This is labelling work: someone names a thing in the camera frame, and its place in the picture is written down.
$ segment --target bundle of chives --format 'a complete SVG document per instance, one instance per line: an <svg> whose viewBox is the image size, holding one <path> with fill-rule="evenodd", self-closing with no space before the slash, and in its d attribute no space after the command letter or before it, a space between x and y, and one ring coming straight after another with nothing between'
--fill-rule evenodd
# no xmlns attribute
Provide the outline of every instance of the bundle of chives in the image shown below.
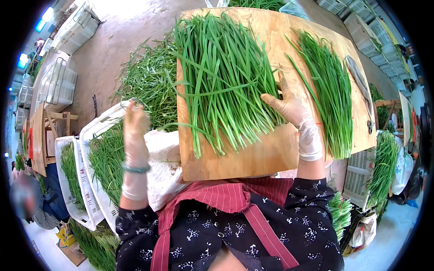
<svg viewBox="0 0 434 271"><path fill-rule="evenodd" d="M291 64L297 70L308 88L321 122L324 123L326 149L335 159L350 157L353 138L351 84L347 68L341 64L338 56L327 45L327 40L318 38L318 42L306 31L298 31L298 46L286 38L305 60L316 88L312 87L289 56Z"/></svg>
<svg viewBox="0 0 434 271"><path fill-rule="evenodd" d="M15 155L15 167L18 172L25 169L23 157L19 153Z"/></svg>
<svg viewBox="0 0 434 271"><path fill-rule="evenodd" d="M69 224L75 239L80 244L80 248L93 267L101 271L116 270L116 257L113 251L106 250L98 243L91 231L74 219L70 219Z"/></svg>
<svg viewBox="0 0 434 271"><path fill-rule="evenodd" d="M371 90L371 97L374 102L378 100L384 100L383 95L380 94L380 92L377 90L374 84L369 83L369 90ZM387 107L385 106L377 107L377 117L378 117L378 126L384 127L384 124L386 123L386 120L389 117L389 112L387 110Z"/></svg>
<svg viewBox="0 0 434 271"><path fill-rule="evenodd" d="M367 185L369 191L367 208L371 208L387 199L390 184L395 176L397 159L398 144L395 141L395 136L389 131L378 134L374 174Z"/></svg>
<svg viewBox="0 0 434 271"><path fill-rule="evenodd" d="M45 189L44 176L42 176L39 173L38 173L38 183L39 183L39 187L41 189L42 195L45 196L47 194L47 189Z"/></svg>
<svg viewBox="0 0 434 271"><path fill-rule="evenodd" d="M110 250L113 254L116 251L121 240L113 234L109 228L107 221L104 219L97 226L96 230L91 232L96 241L104 247L105 250Z"/></svg>
<svg viewBox="0 0 434 271"><path fill-rule="evenodd" d="M142 102L149 113L151 130L178 119L177 97L172 88L172 82L176 81L176 57L172 54L175 51L174 42L167 38L154 48L143 43L122 69L119 94L125 100L136 98ZM172 125L166 131L177 129Z"/></svg>
<svg viewBox="0 0 434 271"><path fill-rule="evenodd" d="M68 179L69 189L76 196L75 205L78 210L85 210L79 179L77 177L76 158L74 155L74 144L72 142L63 146L60 160L62 171Z"/></svg>
<svg viewBox="0 0 434 271"><path fill-rule="evenodd" d="M329 201L329 211L332 214L333 228L335 229L338 241L344 236L344 228L351 224L351 210L353 205L345 200L338 191L332 200Z"/></svg>
<svg viewBox="0 0 434 271"><path fill-rule="evenodd" d="M93 138L88 155L94 177L99 179L102 189L117 206L123 182L121 163L125 159L123 123L122 119L99 137Z"/></svg>
<svg viewBox="0 0 434 271"><path fill-rule="evenodd" d="M174 29L175 45L182 63L188 119L196 158L201 157L199 133L215 154L225 154L220 137L232 148L259 140L286 120L261 101L268 93L278 98L276 82L265 52L250 29L236 24L225 13L182 19Z"/></svg>
<svg viewBox="0 0 434 271"><path fill-rule="evenodd" d="M280 0L231 0L230 7L252 7L255 9L279 11L285 5Z"/></svg>

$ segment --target plastic bag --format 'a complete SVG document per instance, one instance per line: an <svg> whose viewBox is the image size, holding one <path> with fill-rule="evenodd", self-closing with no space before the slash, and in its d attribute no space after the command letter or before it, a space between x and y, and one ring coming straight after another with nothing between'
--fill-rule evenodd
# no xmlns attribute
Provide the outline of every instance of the plastic bag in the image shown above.
<svg viewBox="0 0 434 271"><path fill-rule="evenodd" d="M306 15L303 8L296 0L288 0L288 3L281 7L279 12L309 20L309 17Z"/></svg>
<svg viewBox="0 0 434 271"><path fill-rule="evenodd" d="M212 8L213 5L209 2L209 0L205 0L205 4L207 8ZM216 7L227 7L229 5L229 0L218 0Z"/></svg>
<svg viewBox="0 0 434 271"><path fill-rule="evenodd" d="M359 225L354 231L349 245L360 249L367 248L377 234L377 214L375 211L369 213L360 220Z"/></svg>
<svg viewBox="0 0 434 271"><path fill-rule="evenodd" d="M401 148L398 154L398 160L395 168L395 178L392 182L392 193L399 195L405 188L413 172L414 161L410 154L404 153L404 149Z"/></svg>

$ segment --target dirty glove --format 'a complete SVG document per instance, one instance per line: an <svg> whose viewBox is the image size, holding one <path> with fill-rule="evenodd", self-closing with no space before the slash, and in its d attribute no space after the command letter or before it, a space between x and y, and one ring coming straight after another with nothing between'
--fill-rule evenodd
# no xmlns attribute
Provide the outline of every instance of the dirty glove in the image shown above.
<svg viewBox="0 0 434 271"><path fill-rule="evenodd" d="M287 121L292 123L299 130L299 154L300 159L305 161L315 161L322 157L322 143L319 137L318 127L312 115L293 92L296 87L295 79L290 80L290 87L283 75L279 71L280 85L283 100L276 99L270 94L262 94L261 99L276 109Z"/></svg>
<svg viewBox="0 0 434 271"><path fill-rule="evenodd" d="M129 172L128 169L149 168L149 153L144 138L149 124L149 117L143 111L143 106L136 107L132 101L124 117L125 171L122 195L137 201L148 196L146 173Z"/></svg>

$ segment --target white plastic crate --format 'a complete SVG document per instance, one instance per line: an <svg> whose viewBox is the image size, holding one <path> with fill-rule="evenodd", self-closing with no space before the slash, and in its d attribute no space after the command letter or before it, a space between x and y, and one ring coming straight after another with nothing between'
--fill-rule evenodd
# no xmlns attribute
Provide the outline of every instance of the white plastic crate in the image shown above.
<svg viewBox="0 0 434 271"><path fill-rule="evenodd" d="M113 106L106 112L102 113L101 116L92 120L87 124L80 132L80 146L82 149L83 161L87 175L90 177L92 190L96 196L96 200L101 207L102 213L105 219L116 234L116 217L119 214L119 208L114 202L112 202L107 195L107 193L102 189L100 180L94 176L94 170L91 167L91 163L88 159L90 153L89 143L94 137L100 136L102 133L107 131L110 127L118 122L118 118L125 115L125 108L127 108L129 101L122 101L117 105Z"/></svg>
<svg viewBox="0 0 434 271"><path fill-rule="evenodd" d="M354 0L348 7L352 12L359 15L366 23L370 23L375 19L375 12L365 0Z"/></svg>
<svg viewBox="0 0 434 271"><path fill-rule="evenodd" d="M343 197L366 211L368 193L366 184L373 173L375 158L374 148L355 153L348 159L347 174L345 177Z"/></svg>
<svg viewBox="0 0 434 271"><path fill-rule="evenodd" d="M92 18L93 14L95 12L88 1L74 11L55 36L52 44L54 51L60 50L71 55L89 40L98 27L98 22Z"/></svg>
<svg viewBox="0 0 434 271"><path fill-rule="evenodd" d="M21 131L24 121L29 117L29 110L18 107L15 116L15 131Z"/></svg>
<svg viewBox="0 0 434 271"><path fill-rule="evenodd" d="M396 83L394 83L394 84L395 84L397 90L405 90L405 85L404 85L404 82L403 82L403 81L401 81L401 82L396 82Z"/></svg>
<svg viewBox="0 0 434 271"><path fill-rule="evenodd" d="M398 73L395 71L395 69L392 67L390 63L386 63L378 67L389 77L398 75Z"/></svg>
<svg viewBox="0 0 434 271"><path fill-rule="evenodd" d="M32 104L33 88L22 86L18 93L18 105L22 105L25 108L29 108Z"/></svg>
<svg viewBox="0 0 434 271"><path fill-rule="evenodd" d="M345 4L342 1L338 0L317 0L319 6L325 8L333 14L337 14L343 8L345 8Z"/></svg>
<svg viewBox="0 0 434 271"><path fill-rule="evenodd" d="M57 58L41 79L36 104L45 101L45 109L53 112L65 109L73 102L76 81L77 73L66 67L63 58Z"/></svg>
<svg viewBox="0 0 434 271"><path fill-rule="evenodd" d="M396 84L396 83L402 82L402 79L401 79L401 77L399 75L397 75L397 76L391 77L390 81L392 81L392 83Z"/></svg>
<svg viewBox="0 0 434 271"><path fill-rule="evenodd" d="M62 148L70 142L74 144L77 179L80 185L81 195L74 195L72 190L69 188L68 179L66 178L65 173L62 171ZM56 153L57 174L59 176L60 188L62 190L63 199L65 200L66 209L68 209L69 215L74 220L91 231L95 231L96 225L104 219L104 215L95 198L87 173L84 169L79 143L74 136L58 137L54 143L54 149ZM83 198L85 210L77 209L77 197Z"/></svg>
<svg viewBox="0 0 434 271"><path fill-rule="evenodd" d="M22 86L23 86L22 83L16 82L16 81L12 81L12 86L11 87L12 87L13 92L19 92Z"/></svg>
<svg viewBox="0 0 434 271"><path fill-rule="evenodd" d="M371 56L370 59L377 66L381 66L381 65L386 64L388 62L387 59L386 59L386 56L384 54L379 54L379 55L376 55L376 56Z"/></svg>
<svg viewBox="0 0 434 271"><path fill-rule="evenodd" d="M379 48L372 41L372 38L376 39L375 34L357 14L351 13L344 24L360 52L367 57L380 54Z"/></svg>
<svg viewBox="0 0 434 271"><path fill-rule="evenodd" d="M389 34L387 34L386 29L384 29L384 26L380 22L379 18L375 18L369 24L369 28L371 28L372 31L374 31L378 40L381 42L383 46L386 46L388 44L393 44L392 39L390 38Z"/></svg>
<svg viewBox="0 0 434 271"><path fill-rule="evenodd" d="M394 44L383 46L383 54L388 61L402 58L402 54L397 50Z"/></svg>
<svg viewBox="0 0 434 271"><path fill-rule="evenodd" d="M35 78L29 74L23 75L23 85L33 87L33 82Z"/></svg>

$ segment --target wooden board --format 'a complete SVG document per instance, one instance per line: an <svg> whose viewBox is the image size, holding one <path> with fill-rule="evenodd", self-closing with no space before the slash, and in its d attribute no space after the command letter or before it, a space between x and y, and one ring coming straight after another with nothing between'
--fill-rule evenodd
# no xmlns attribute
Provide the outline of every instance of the wooden board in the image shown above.
<svg viewBox="0 0 434 271"><path fill-rule="evenodd" d="M36 109L30 119L30 127L32 128L32 142L33 142L33 159L32 168L37 173L47 177L45 172L45 128L44 128L44 102Z"/></svg>
<svg viewBox="0 0 434 271"><path fill-rule="evenodd" d="M204 16L208 12L219 16L225 10L227 8L188 10L184 11L181 17L189 17L191 15ZM319 24L269 10L233 8L227 10L226 14L231 16L236 22L240 21L244 26L250 25L255 35L259 36L261 42L265 42L272 68L280 68L284 71L288 83L293 86L294 91L313 114L319 126L320 118L316 112L314 102L296 70L285 57L285 53L290 54L304 76L310 78L306 64L285 38L286 35L292 41L297 40L297 35L291 28L304 29L312 35L317 34L320 38L326 38L333 43L333 48L341 59L346 54L351 55L361 73L365 76L362 64L352 42ZM183 80L179 61L177 80ZM351 75L350 80L354 126L352 153L356 153L376 145L376 139L375 127L372 134L368 133L367 121L369 120L369 115L363 95ZM184 85L178 85L177 88L180 93L184 93ZM178 122L188 123L187 105L181 97L178 97ZM214 154L205 138L200 135L202 157L196 159L193 152L191 131L187 127L180 126L179 141L184 180L217 180L257 176L298 167L298 134L292 124L277 127L274 132L260 136L260 138L262 143L247 144L247 148L241 150L240 153L235 153L226 142L227 153L219 158ZM327 161L331 159L331 155L328 155Z"/></svg>
<svg viewBox="0 0 434 271"><path fill-rule="evenodd" d="M399 98L401 100L402 107L402 121L404 122L404 146L408 144L410 140L410 118L412 117L408 112L408 105L413 108L413 105L407 100L404 94L399 91Z"/></svg>

